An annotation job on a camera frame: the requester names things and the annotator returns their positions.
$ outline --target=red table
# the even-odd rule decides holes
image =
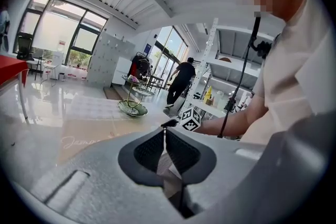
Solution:
[[[19,96],[26,119],[28,115],[23,99],[23,86],[26,84],[28,70],[28,65],[25,61],[0,55],[0,95],[19,81]]]

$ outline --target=table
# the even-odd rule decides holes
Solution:
[[[23,86],[26,84],[28,71],[28,65],[25,61],[0,55],[0,95],[18,81],[20,102],[25,119],[28,118],[28,115],[23,98]]]
[[[52,64],[50,64],[50,63],[44,63],[44,64],[43,64],[43,72],[44,72],[45,69],[51,70],[51,76],[53,75],[53,72],[54,72],[54,75],[55,75],[55,78],[54,78],[54,79],[57,81],[57,77],[56,77],[56,68],[57,68],[58,66],[59,66],[59,65],[52,65]],[[45,81],[48,80],[48,75],[49,75],[49,73],[47,73],[47,79],[43,80],[43,81],[41,82],[41,84],[42,84],[43,82],[45,82]]]
[[[159,93],[160,93],[160,91],[161,91],[161,89],[162,89],[163,81],[164,81],[163,79],[151,75],[151,77],[150,77],[150,79],[149,79],[149,81],[148,81],[148,84],[147,84],[147,86],[146,86],[146,89],[147,89],[148,87],[151,87],[151,90],[152,90],[152,88],[153,88],[153,86],[154,86],[154,87],[156,87],[156,88],[159,88]]]
[[[118,108],[119,100],[75,96],[63,124],[57,164],[62,164],[87,146],[133,132],[156,130],[170,118],[154,103],[143,103],[148,114],[127,116]]]

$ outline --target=black pants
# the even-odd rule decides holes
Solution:
[[[179,98],[181,93],[185,90],[187,85],[185,83],[173,82],[169,87],[168,96],[167,96],[167,104],[173,104]]]

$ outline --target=cable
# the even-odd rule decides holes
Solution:
[[[248,52],[249,52],[249,50],[250,50],[250,48],[252,48],[253,50],[257,50],[257,48],[254,46],[254,41],[257,39],[257,33],[258,33],[259,25],[260,25],[260,17],[256,17],[256,20],[254,22],[254,27],[253,27],[252,35],[251,35],[250,40],[248,42],[246,56],[245,56],[245,59],[244,59],[244,64],[243,64],[243,69],[241,71],[240,80],[239,80],[238,86],[237,86],[234,94],[232,95],[232,97],[231,97],[231,99],[230,99],[230,101],[228,103],[228,108],[230,108],[232,106],[232,103],[234,102],[234,100],[236,98],[236,95],[237,95],[237,92],[239,90],[241,81],[243,80],[243,76],[244,76],[244,72],[245,72],[245,67],[246,67],[246,63],[247,63],[247,58],[248,58]],[[223,131],[224,131],[224,128],[225,128],[225,125],[226,125],[226,122],[227,122],[227,117],[229,116],[229,113],[230,113],[230,111],[228,110],[227,113],[226,113],[226,115],[225,115],[224,122],[223,122],[222,128],[220,130],[220,133],[217,136],[218,138],[223,138]]]

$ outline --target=white shelving unit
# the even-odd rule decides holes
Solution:
[[[211,70],[210,79],[208,79],[208,82],[211,79],[217,79],[222,82],[227,82],[225,78],[227,77],[228,72],[239,72],[239,73],[242,72],[242,65],[239,65],[235,62],[225,62],[225,61],[218,60],[215,58],[209,59],[209,52],[213,45],[213,41],[214,41],[216,31],[217,31],[217,26],[218,26],[218,18],[215,18],[212,28],[209,33],[209,39],[208,39],[206,48],[204,50],[201,64],[198,68],[198,72],[190,88],[190,91],[188,92],[188,95],[182,107],[182,111],[185,111],[190,105],[194,105],[218,118],[222,118],[226,115],[226,112],[221,111],[214,106],[204,104],[203,100],[193,99],[196,88],[198,84],[200,83],[200,80],[202,79],[202,74],[204,74],[205,67],[207,64],[209,64],[210,70]],[[244,78],[256,80],[259,76],[259,73],[260,73],[260,68],[254,69],[252,66],[251,67],[247,66],[245,68]]]

